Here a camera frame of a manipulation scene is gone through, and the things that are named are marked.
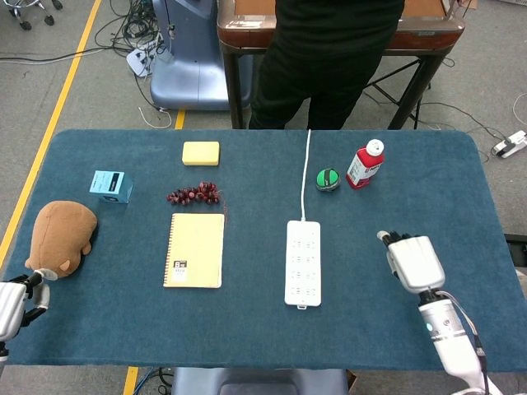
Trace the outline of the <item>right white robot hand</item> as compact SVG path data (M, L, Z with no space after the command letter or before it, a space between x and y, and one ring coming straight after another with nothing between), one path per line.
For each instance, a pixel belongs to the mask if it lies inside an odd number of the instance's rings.
M381 230L376 237L387 248L390 270L406 291L417 295L444 285L444 269L427 236Z

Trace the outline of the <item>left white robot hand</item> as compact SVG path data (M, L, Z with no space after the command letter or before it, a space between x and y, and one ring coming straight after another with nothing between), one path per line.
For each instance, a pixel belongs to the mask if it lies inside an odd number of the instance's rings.
M57 281L49 269L37 269L1 282L1 342L14 338L49 308L50 290L46 281Z

